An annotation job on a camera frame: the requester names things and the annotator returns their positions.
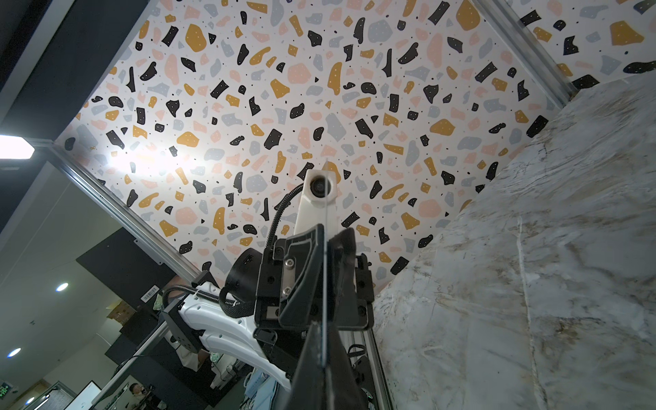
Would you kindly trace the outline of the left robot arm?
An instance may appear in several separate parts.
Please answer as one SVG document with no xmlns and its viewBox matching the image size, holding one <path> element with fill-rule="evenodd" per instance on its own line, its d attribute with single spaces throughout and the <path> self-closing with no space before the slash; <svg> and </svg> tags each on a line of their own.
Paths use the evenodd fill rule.
<svg viewBox="0 0 656 410">
<path fill-rule="evenodd" d="M 356 251 L 354 229 L 327 239 L 323 225 L 246 249 L 223 287 L 167 288 L 164 297 L 179 296 L 164 319 L 187 350 L 230 355 L 289 391 L 313 324 L 365 331 L 374 323 L 370 264 Z"/>
</svg>

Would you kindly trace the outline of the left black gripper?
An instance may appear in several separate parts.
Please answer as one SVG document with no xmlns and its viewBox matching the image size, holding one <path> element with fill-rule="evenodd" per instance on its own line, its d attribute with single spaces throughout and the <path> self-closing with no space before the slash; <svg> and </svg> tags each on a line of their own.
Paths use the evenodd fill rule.
<svg viewBox="0 0 656 410">
<path fill-rule="evenodd" d="M 357 254 L 355 230 L 331 239 L 323 225 L 273 239 L 261 260 L 254 317 L 256 340 L 297 354 L 312 325 L 338 331 L 372 328 L 374 291 L 370 263 Z"/>
</svg>

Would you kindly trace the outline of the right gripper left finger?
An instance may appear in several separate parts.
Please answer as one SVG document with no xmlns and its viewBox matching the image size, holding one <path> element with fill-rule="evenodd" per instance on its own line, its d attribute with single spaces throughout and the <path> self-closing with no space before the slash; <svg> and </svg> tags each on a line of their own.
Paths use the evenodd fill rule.
<svg viewBox="0 0 656 410">
<path fill-rule="evenodd" d="M 291 384 L 285 409 L 326 409 L 327 341 L 324 326 L 314 322 Z"/>
</svg>

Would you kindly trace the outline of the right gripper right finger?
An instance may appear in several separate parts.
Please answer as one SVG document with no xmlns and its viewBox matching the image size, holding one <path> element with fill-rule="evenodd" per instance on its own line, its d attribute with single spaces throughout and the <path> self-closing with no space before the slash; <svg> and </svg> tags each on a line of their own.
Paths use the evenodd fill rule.
<svg viewBox="0 0 656 410">
<path fill-rule="evenodd" d="M 367 409 L 363 390 L 355 382 L 350 359 L 333 324 L 326 328 L 325 345 L 324 409 Z"/>
</svg>

